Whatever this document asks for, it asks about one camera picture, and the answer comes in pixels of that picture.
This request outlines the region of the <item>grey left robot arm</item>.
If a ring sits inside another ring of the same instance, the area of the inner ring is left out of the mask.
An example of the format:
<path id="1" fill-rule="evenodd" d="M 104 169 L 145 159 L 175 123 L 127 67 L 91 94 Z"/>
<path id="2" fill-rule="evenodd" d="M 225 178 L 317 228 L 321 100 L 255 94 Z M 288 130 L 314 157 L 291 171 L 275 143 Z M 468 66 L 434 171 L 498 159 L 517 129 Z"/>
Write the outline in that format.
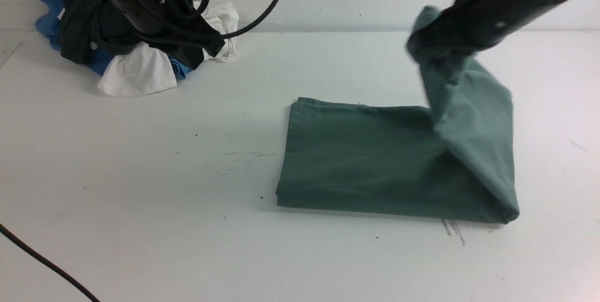
<path id="1" fill-rule="evenodd" d="M 57 35 L 63 58 L 79 65 L 96 59 L 91 44 L 111 55 L 132 52 L 140 43 L 196 69 L 216 56 L 225 40 L 202 16 L 208 0 L 63 0 L 66 10 Z"/>

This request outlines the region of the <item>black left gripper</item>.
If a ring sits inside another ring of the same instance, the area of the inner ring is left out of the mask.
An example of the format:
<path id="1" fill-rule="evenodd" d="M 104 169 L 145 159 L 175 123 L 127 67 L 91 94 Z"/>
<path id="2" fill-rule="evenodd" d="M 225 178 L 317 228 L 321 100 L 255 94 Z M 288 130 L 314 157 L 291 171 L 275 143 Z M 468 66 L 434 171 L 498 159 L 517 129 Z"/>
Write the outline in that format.
<path id="1" fill-rule="evenodd" d="M 137 0 L 145 29 L 137 26 L 144 42 L 197 68 L 207 56 L 225 47 L 223 36 L 201 16 L 193 0 Z"/>

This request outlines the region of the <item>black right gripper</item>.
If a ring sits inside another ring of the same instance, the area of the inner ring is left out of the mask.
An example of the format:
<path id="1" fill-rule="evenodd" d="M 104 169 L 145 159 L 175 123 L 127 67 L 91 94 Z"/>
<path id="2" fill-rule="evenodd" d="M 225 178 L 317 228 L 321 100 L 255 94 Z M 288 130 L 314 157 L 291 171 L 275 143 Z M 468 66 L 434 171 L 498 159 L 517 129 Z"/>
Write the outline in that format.
<path id="1" fill-rule="evenodd" d="M 568 0 L 455 0 L 415 30 L 407 48 L 415 60 L 462 58 L 499 44 L 508 35 Z"/>

